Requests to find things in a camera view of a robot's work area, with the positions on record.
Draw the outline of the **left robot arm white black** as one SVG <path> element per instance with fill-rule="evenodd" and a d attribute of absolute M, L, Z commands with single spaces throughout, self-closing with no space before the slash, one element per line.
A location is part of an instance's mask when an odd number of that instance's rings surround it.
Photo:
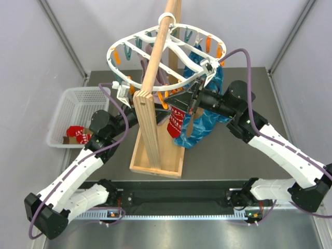
<path fill-rule="evenodd" d="M 114 155 L 122 142 L 122 139 L 116 141 L 115 137 L 126 136 L 129 129 L 137 123 L 133 105 L 121 106 L 117 116 L 103 109 L 92 115 L 89 127 L 92 137 L 76 159 L 47 188 L 25 197 L 24 207 L 30 222 L 30 239 L 38 238 L 32 234 L 33 228 L 37 228 L 41 235 L 53 240 L 73 219 L 99 205 L 114 207 L 114 217 L 125 214 L 119 207 L 120 193 L 110 180 L 99 180 L 81 193 L 77 193 L 77 189 Z"/>

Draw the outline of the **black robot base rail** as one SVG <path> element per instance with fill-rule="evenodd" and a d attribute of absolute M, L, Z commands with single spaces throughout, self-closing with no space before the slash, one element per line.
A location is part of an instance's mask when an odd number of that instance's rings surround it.
<path fill-rule="evenodd" d="M 255 194 L 248 181 L 100 181 L 110 191 L 104 207 L 122 208 L 129 216 L 230 215 L 245 209 L 270 208 L 282 194 Z"/>

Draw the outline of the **white oval clip hanger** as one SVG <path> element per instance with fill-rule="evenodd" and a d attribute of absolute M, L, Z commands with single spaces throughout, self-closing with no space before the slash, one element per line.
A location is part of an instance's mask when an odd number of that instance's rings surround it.
<path fill-rule="evenodd" d="M 126 84 L 130 87 L 141 89 L 142 84 L 132 80 L 125 75 L 118 66 L 121 63 L 118 54 L 118 47 L 124 48 L 127 60 L 131 59 L 131 53 L 136 52 L 148 60 L 151 53 L 147 53 L 142 49 L 142 42 L 149 45 L 155 45 L 157 34 L 159 33 L 161 19 L 166 16 L 174 17 L 173 14 L 162 13 L 158 19 L 158 25 L 148 29 L 136 32 L 132 35 L 124 37 L 114 42 L 106 53 L 107 64 L 111 71 L 116 75 L 120 84 Z M 163 46 L 162 57 L 158 68 L 165 70 L 168 76 L 175 78 L 175 83 L 169 86 L 153 86 L 154 92 L 166 92 L 181 88 L 189 82 L 201 75 L 205 75 L 200 62 L 205 58 L 218 59 L 220 66 L 222 59 L 226 56 L 227 47 L 225 43 L 217 36 L 204 31 L 198 27 L 177 23 L 175 20 L 169 25 L 168 34 Z M 175 56 L 175 61 L 181 61 L 186 67 L 194 72 L 193 76 L 188 79 L 181 76 L 177 71 L 177 66 L 171 65 L 171 55 Z"/>

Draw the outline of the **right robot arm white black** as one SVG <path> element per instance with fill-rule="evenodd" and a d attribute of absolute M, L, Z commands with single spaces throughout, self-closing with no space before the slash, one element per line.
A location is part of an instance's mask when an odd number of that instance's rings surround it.
<path fill-rule="evenodd" d="M 227 128 L 238 139 L 264 153 L 290 176 L 290 179 L 250 178 L 241 190 L 229 197 L 235 206 L 251 206 L 261 200 L 288 201 L 315 213 L 331 189 L 331 165 L 306 155 L 285 139 L 261 114 L 254 111 L 255 95 L 246 82 L 233 81 L 224 94 L 214 92 L 195 80 L 190 87 L 164 99 L 185 113 L 197 108 L 228 117 Z"/>

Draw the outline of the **red santa christmas sock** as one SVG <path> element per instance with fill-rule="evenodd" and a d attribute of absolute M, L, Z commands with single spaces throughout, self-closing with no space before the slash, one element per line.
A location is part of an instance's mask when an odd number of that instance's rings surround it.
<path fill-rule="evenodd" d="M 186 113 L 184 111 L 171 106 L 171 115 L 167 125 L 167 131 L 173 139 L 180 136 L 185 116 Z"/>

